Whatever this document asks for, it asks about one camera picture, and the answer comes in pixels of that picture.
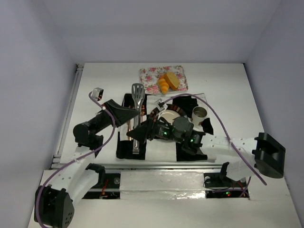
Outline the yellow bread slice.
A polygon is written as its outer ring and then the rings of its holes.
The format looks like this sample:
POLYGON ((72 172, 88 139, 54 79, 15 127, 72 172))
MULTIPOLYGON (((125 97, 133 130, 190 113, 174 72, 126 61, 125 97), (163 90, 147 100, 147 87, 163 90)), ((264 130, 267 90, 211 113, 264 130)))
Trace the yellow bread slice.
POLYGON ((164 79, 172 90, 177 90, 180 85, 178 77, 173 72, 167 72, 164 79))

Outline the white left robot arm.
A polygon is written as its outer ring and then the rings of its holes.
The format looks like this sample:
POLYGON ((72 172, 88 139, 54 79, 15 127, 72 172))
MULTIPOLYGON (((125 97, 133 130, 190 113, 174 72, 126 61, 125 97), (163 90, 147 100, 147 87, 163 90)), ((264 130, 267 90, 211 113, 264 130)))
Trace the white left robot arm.
POLYGON ((73 129, 76 150, 70 162, 50 175, 35 193, 34 220, 42 228, 67 228, 74 216, 75 205, 102 181, 105 169, 94 164, 106 141, 98 135, 108 126, 113 129, 139 115, 139 111, 123 107, 114 100, 103 103, 100 112, 73 129))

